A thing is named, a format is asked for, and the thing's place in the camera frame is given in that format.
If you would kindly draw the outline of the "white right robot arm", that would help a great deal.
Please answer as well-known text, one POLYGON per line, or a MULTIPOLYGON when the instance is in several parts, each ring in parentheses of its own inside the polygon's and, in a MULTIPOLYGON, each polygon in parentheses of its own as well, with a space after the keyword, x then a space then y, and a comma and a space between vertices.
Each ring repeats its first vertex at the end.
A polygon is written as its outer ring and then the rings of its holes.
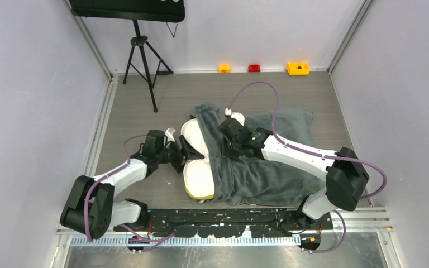
POLYGON ((325 182, 318 192, 306 196, 294 214, 295 223, 311 229, 321 217, 335 209, 354 211, 369 181, 355 152, 321 150, 303 145, 264 128, 250 131, 233 117, 218 127, 227 156, 246 156, 275 161, 306 171, 325 182))

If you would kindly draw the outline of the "white and yellow pillow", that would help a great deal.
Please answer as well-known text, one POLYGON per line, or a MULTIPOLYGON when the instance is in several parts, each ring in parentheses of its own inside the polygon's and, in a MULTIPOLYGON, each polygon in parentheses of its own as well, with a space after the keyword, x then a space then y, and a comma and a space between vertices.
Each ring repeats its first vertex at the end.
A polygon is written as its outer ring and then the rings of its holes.
POLYGON ((196 152, 202 155, 201 159, 188 160, 183 170, 184 187, 186 193, 193 199, 213 199, 215 184, 209 162, 209 151, 196 118, 188 120, 181 129, 182 136, 196 152))

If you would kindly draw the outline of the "grey plush pillowcase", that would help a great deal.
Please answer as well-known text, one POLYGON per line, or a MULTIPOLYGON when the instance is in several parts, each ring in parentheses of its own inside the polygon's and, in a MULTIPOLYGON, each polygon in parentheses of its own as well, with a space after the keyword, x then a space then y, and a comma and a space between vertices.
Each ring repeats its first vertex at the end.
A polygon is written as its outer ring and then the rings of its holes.
POLYGON ((286 164, 222 156, 224 138, 218 126, 225 119, 224 112, 221 105, 208 102, 195 106, 190 113, 190 119, 198 120, 208 147, 215 187, 213 201, 283 207, 297 205, 325 186, 322 179, 286 164))

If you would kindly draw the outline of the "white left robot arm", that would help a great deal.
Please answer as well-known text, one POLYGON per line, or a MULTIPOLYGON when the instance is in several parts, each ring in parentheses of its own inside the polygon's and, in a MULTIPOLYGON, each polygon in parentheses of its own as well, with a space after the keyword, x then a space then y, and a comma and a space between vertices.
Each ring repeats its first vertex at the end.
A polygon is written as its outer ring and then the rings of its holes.
POLYGON ((181 135, 176 141, 173 128, 150 130, 134 154, 118 167, 94 177, 76 178, 60 216, 60 224, 84 234, 89 242, 101 238, 109 228, 143 231, 150 224, 147 204, 114 198, 132 184, 148 178, 159 165, 169 164, 181 173, 188 160, 204 156, 181 135))

